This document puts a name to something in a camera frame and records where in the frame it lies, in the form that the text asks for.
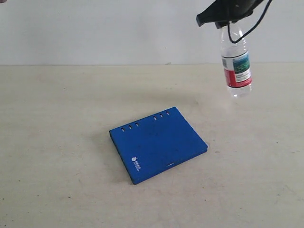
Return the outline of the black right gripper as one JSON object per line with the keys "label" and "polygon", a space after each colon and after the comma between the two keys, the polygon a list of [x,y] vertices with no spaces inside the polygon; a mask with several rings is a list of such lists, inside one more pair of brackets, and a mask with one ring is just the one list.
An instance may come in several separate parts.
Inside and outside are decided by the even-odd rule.
{"label": "black right gripper", "polygon": [[196,16],[198,26],[206,23],[215,23],[217,29],[228,26],[228,14],[251,13],[263,0],[216,0],[208,6],[202,13]]}

